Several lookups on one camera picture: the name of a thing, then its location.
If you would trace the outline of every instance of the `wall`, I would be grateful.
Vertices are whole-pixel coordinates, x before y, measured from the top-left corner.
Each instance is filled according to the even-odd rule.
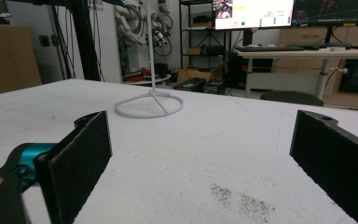
[[[121,74],[117,51],[117,35],[116,24],[114,20],[113,6],[96,0],[98,12],[99,35],[101,37],[101,57],[100,48],[96,41],[96,51],[101,62],[101,69],[105,81],[120,83]],[[51,36],[55,34],[52,28],[51,12],[48,6],[36,6],[29,3],[19,3],[7,1],[7,8],[13,16],[15,24],[26,25],[30,29],[31,38],[34,47],[34,53],[38,64],[39,72],[41,74],[42,82],[49,83],[65,79],[63,72],[63,61],[60,59],[61,54],[55,47],[41,47],[39,43],[40,35]],[[75,27],[73,26],[73,35],[71,35],[70,27],[70,13],[66,12],[64,7],[59,7],[59,18],[62,27],[63,35],[66,37],[66,27],[68,27],[68,47],[71,58],[74,61],[74,68],[77,78],[84,78],[83,69],[81,66],[80,56],[78,53]],[[92,29],[94,24],[97,24],[94,19],[93,10],[90,11],[90,20]]]
[[[42,83],[63,80],[64,72],[60,63],[61,55],[57,48],[53,46],[42,47],[39,43],[40,35],[55,34],[50,20],[49,8],[47,6],[11,1],[7,1],[7,8],[12,15],[12,23],[28,27]]]

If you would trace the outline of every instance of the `desk leg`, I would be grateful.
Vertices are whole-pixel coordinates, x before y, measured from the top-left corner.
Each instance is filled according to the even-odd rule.
[[[245,98],[249,98],[251,95],[251,75],[253,67],[253,58],[248,59],[248,70],[246,71],[246,87],[245,87]]]
[[[324,59],[324,64],[322,66],[322,71],[318,76],[318,83],[316,85],[316,97],[320,100],[324,97],[324,85],[326,84],[328,77],[328,66],[330,64],[329,59]]]

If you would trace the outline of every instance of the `white table surface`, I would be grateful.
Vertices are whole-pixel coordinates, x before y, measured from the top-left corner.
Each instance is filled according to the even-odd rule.
[[[342,51],[327,51],[327,50],[265,51],[265,52],[238,51],[238,56],[244,58],[358,59],[358,49],[346,49]]]
[[[357,136],[358,112],[171,91],[185,101],[176,114],[115,113],[114,103],[148,90],[67,80],[0,94],[0,167],[17,145],[59,142],[75,119],[106,110],[113,157],[76,223],[355,223],[289,149],[298,109],[331,116]],[[127,108],[158,109],[150,102]],[[33,223],[48,223],[40,188],[23,197]]]

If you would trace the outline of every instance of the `keyboard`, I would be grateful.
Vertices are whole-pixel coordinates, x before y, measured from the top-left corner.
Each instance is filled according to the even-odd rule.
[[[302,51],[303,48],[299,47],[244,47],[244,46],[237,46],[235,49],[239,50],[240,52],[266,52],[266,51]]]
[[[286,47],[299,47],[303,49],[325,49],[332,47],[344,47],[345,49],[351,49],[351,43],[343,43],[343,42],[331,42],[331,43],[297,43],[286,45]]]

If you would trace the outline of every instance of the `black pole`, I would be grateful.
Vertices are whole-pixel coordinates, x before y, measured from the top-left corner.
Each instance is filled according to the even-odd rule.
[[[70,10],[74,17],[77,44],[80,52],[84,78],[101,81],[97,53],[92,38],[90,13],[87,0],[71,0]]]
[[[253,42],[253,31],[252,29],[244,29],[243,30],[243,40],[242,45],[248,46],[251,45]]]
[[[326,38],[324,39],[324,43],[330,43],[330,38],[333,34],[333,26],[327,26],[327,34]]]

